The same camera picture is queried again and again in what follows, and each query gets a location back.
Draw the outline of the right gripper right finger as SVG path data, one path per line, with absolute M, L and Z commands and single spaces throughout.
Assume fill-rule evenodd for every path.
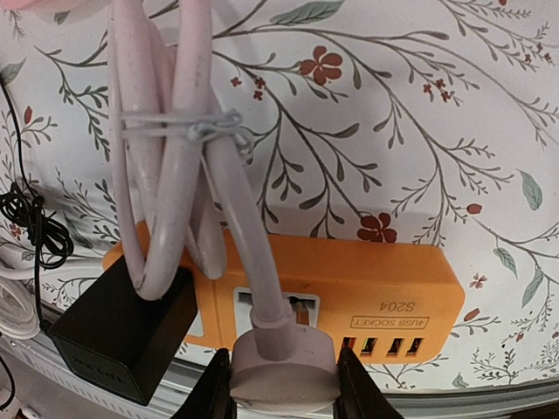
M 386 400 L 350 347 L 342 347 L 337 362 L 340 396 L 334 419 L 403 419 Z

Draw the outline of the black power adapter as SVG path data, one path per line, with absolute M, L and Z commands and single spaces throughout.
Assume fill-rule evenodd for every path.
M 146 406 L 197 316 L 193 275 L 179 268 L 162 299 L 140 298 L 123 258 L 111 265 L 49 328 L 69 370 Z

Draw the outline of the orange USB power strip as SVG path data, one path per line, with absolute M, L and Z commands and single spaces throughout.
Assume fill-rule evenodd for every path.
M 177 236 L 158 240 L 140 223 L 103 264 L 124 258 L 147 298 L 162 296 L 178 267 L 191 270 L 203 330 L 185 339 L 202 347 L 232 349 L 252 329 L 238 299 L 249 292 L 266 320 L 278 319 L 291 296 L 312 300 L 311 324 L 363 362 L 425 362 L 440 353 L 465 302 L 444 253 L 428 245 L 268 235 L 254 223 L 220 233 L 208 254 L 225 268 L 202 273 Z

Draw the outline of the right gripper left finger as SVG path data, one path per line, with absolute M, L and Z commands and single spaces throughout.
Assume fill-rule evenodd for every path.
M 230 353 L 220 348 L 171 419 L 237 418 L 237 404 L 230 395 L 230 376 Z

